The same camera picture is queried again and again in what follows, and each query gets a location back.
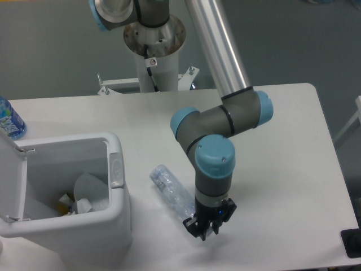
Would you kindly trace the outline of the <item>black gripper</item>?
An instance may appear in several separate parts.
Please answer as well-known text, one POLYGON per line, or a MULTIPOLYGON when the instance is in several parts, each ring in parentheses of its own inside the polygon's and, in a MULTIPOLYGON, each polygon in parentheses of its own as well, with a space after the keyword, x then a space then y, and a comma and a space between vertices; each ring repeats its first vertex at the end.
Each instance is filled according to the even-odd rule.
POLYGON ((216 207, 205 206, 195 199, 195 217, 189 217, 182 223, 192 236, 204 241, 212 234, 212 229, 215 234, 219 233, 219 228, 230 220, 236 208, 237 205, 231 198, 222 200, 221 205, 216 207))

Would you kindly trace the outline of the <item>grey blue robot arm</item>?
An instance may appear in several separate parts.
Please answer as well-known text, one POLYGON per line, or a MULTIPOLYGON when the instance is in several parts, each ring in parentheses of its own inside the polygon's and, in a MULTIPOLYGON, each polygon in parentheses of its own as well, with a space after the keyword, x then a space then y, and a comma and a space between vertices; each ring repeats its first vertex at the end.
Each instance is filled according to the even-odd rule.
MULTIPOLYGON (((178 91, 178 53, 186 39, 183 23, 170 13, 168 1, 90 1, 103 31, 124 28, 124 41, 134 54, 142 93, 178 91)), ((228 196, 235 167, 234 135, 271 120, 273 105, 250 84, 233 44, 221 1, 187 1, 208 66, 222 103, 200 112, 186 107, 170 127, 195 169, 195 213, 183 220, 194 237, 205 239, 233 215, 228 196)))

